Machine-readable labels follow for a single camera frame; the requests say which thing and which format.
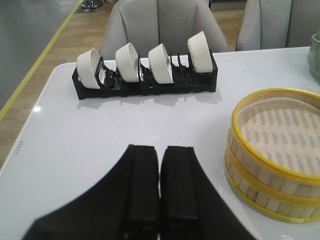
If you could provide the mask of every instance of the white tabletop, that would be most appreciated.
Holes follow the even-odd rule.
[[[19,240],[36,218],[85,192],[128,144],[155,146],[159,164],[167,146],[194,147],[212,184],[258,240],[318,239],[320,222],[284,223],[251,209],[223,170],[231,114],[243,97],[275,87],[320,94],[308,50],[215,53],[216,92],[195,94],[78,100],[71,79],[76,64],[58,66],[0,172],[0,240]],[[113,61],[106,65],[115,68]]]

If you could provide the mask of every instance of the black rack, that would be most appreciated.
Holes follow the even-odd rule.
[[[139,82],[125,82],[118,69],[112,71],[106,67],[101,57],[95,71],[95,79],[100,89],[86,88],[80,81],[75,68],[72,74],[73,84],[80,100],[86,98],[109,98],[128,96],[147,96],[160,94],[187,94],[200,92],[215,92],[217,86],[218,67],[210,50],[212,72],[197,73],[188,53],[189,66],[181,64],[180,55],[177,54],[178,66],[172,63],[170,55],[173,83],[159,84],[156,82],[151,69],[145,67],[138,57],[138,79]],[[99,80],[99,72],[105,70],[104,84]]]

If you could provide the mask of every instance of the white ceramic bowl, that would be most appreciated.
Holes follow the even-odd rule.
[[[138,83],[138,54],[129,42],[115,52],[116,66],[127,83]]]
[[[100,89],[95,73],[100,60],[100,54],[96,49],[91,49],[78,56],[76,59],[76,70],[79,80],[88,89]],[[101,83],[104,83],[106,72],[102,68],[99,73]]]
[[[173,84],[171,62],[165,46],[161,43],[148,54],[149,65],[158,84]]]
[[[193,68],[196,73],[211,73],[213,71],[210,51],[203,31],[190,37],[187,41]]]

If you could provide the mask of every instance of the chair backrest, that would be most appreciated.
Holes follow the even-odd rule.
[[[120,0],[112,9],[100,55],[115,59],[115,52],[129,42],[141,57],[160,43],[169,54],[187,54],[188,38],[200,31],[213,52],[228,51],[225,36],[203,0]]]
[[[236,49],[309,46],[319,10],[320,0],[248,0]]]

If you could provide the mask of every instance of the stacked steamer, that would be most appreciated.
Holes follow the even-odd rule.
[[[320,96],[270,88],[235,107],[225,170],[232,188],[265,215],[320,220]]]

